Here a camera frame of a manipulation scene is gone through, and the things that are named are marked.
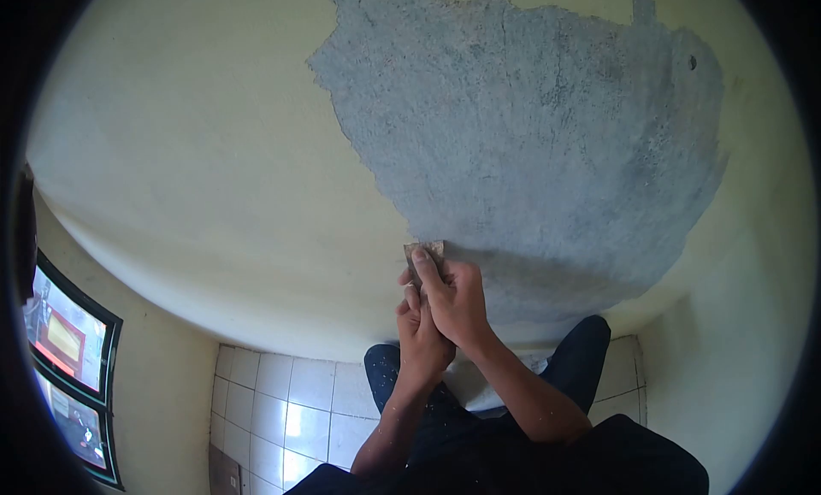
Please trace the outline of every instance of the sandpaper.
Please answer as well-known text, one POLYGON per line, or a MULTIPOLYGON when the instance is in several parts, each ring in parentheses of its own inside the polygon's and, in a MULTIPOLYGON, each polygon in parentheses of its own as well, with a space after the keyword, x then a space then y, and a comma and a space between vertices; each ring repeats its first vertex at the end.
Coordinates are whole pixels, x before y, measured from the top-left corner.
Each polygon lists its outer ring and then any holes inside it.
POLYGON ((405 259, 408 261, 408 268, 410 272, 413 274, 413 285, 416 289, 420 289, 422 287, 422 280, 419 279, 419 275, 416 274, 416 267, 413 264, 413 258, 411 258, 411 254, 413 250, 417 247, 423 248, 425 251, 430 254, 430 257, 434 260, 436 264, 436 270, 439 273, 439 276, 442 276, 442 263, 445 261, 445 243, 444 241, 434 241, 434 242, 414 242, 413 244, 405 244, 405 259))

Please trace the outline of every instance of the left hand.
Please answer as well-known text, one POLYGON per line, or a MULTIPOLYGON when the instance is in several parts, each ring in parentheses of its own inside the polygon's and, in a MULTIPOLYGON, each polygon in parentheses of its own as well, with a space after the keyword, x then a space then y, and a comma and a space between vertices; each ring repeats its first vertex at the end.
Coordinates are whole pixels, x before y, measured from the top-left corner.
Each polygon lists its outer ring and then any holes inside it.
POLYGON ((405 287, 405 300, 396 306, 396 327, 402 362, 397 384, 402 380, 410 389, 433 390, 457 349, 436 329, 427 298, 421 301, 413 285, 405 287))

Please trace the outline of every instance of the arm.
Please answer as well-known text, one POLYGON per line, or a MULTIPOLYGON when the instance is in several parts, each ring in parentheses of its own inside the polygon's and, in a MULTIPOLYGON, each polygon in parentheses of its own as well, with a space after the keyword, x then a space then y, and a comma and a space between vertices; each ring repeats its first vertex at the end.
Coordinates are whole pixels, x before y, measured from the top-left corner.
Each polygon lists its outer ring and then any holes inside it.
POLYGON ((413 260, 437 329, 476 364, 528 438, 570 443, 590 430, 590 420, 576 403, 530 372, 493 332, 475 264, 446 260, 443 282, 424 250, 416 250, 413 260))
POLYGON ((374 432, 356 453, 351 473, 378 477, 405 468, 422 411, 433 387, 414 387, 402 372, 374 432))
POLYGON ((570 443, 592 427, 575 402, 522 365, 493 331, 462 350, 532 441, 570 443))
POLYGON ((405 300, 396 307, 402 366, 393 393, 374 432, 356 453, 351 473, 374 478, 405 468, 428 396, 442 381, 456 347, 434 325, 427 302, 419 303, 414 286, 405 287, 405 300))

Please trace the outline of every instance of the black shirt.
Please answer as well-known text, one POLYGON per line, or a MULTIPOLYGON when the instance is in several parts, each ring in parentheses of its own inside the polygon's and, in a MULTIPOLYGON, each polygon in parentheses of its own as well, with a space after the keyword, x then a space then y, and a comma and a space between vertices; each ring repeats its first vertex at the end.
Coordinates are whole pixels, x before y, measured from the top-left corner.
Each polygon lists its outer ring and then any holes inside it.
POLYGON ((569 446, 500 433, 377 480, 317 467, 292 495, 347 493, 707 493, 707 471, 690 453, 624 415, 569 446))

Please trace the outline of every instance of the leg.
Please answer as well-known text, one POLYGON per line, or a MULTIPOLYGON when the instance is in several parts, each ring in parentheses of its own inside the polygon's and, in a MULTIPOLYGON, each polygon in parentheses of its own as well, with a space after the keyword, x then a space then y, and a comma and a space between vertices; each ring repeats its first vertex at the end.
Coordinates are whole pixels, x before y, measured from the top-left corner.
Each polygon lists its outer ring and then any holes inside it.
POLYGON ((571 398, 587 414, 599 387, 608 345, 608 322, 598 315, 585 318, 564 337, 539 377, 571 398))
MULTIPOLYGON (((379 344, 364 355, 364 369, 379 413, 385 409, 399 375, 399 348, 379 344)), ((428 397, 425 413, 416 430, 408 464, 434 457, 446 450, 448 442, 469 433, 479 422, 478 417, 463 408, 445 383, 438 384, 428 397)))
MULTIPOLYGON (((379 413, 385 409, 387 399, 393 393, 396 376, 399 375, 399 348, 378 344, 364 353, 364 371, 368 375, 370 391, 379 413)), ((428 398, 423 418, 475 418, 463 408, 445 383, 438 384, 428 398)))

